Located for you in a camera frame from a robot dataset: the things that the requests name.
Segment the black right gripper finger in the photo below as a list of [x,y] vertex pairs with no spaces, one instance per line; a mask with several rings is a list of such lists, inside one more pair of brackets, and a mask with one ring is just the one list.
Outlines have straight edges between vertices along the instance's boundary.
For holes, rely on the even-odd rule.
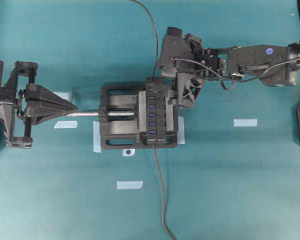
[[176,75],[177,105],[192,108],[205,85],[205,80],[195,74],[181,72]]
[[170,105],[178,104],[178,88],[175,87],[174,82],[172,82],[171,85],[168,85],[166,96],[168,97],[168,103]]

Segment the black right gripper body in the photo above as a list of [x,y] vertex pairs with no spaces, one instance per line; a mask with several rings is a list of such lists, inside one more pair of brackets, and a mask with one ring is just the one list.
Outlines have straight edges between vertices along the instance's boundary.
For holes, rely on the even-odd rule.
[[225,74],[226,61],[220,57],[228,53],[228,48],[204,48],[203,40],[190,33],[185,34],[183,39],[187,45],[187,52],[183,56],[184,59],[193,62],[190,69],[198,73],[201,77],[207,77],[209,80],[213,78],[227,79]]

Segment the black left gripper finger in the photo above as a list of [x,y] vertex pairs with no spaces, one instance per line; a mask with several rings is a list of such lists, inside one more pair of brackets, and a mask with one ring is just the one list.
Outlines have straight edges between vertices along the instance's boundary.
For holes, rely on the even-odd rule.
[[47,88],[41,85],[37,85],[35,83],[28,83],[26,85],[25,99],[27,101],[41,101],[56,106],[75,108],[75,105],[72,104],[70,101],[59,97]]
[[48,120],[63,117],[72,113],[76,113],[78,107],[66,107],[60,106],[59,108],[53,108],[48,106],[30,106],[26,108],[25,117],[31,118],[32,125],[39,125]]

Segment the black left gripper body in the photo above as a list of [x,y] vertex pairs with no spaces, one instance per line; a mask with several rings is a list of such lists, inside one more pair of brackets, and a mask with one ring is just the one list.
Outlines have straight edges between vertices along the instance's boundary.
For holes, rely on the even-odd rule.
[[19,77],[28,78],[29,83],[34,83],[37,75],[38,64],[35,62],[16,61],[8,81],[1,88],[0,119],[4,124],[3,134],[8,147],[29,149],[32,146],[31,120],[25,120],[24,136],[14,136],[15,118],[23,118],[22,102],[25,91],[18,90]]

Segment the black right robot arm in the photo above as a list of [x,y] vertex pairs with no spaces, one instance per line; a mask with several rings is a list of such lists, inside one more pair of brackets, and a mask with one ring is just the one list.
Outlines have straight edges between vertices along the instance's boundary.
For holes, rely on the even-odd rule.
[[204,48],[203,41],[192,34],[168,33],[162,40],[159,65],[162,75],[173,79],[172,103],[187,108],[194,106],[206,81],[219,81],[225,90],[255,79],[268,87],[296,85],[300,42]]

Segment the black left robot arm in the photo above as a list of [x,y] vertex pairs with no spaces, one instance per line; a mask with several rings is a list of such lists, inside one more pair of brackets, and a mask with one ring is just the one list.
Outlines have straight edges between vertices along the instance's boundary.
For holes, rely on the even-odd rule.
[[0,60],[0,132],[8,147],[31,148],[32,126],[78,111],[69,100],[35,83],[37,63],[16,61],[5,84],[3,66]]

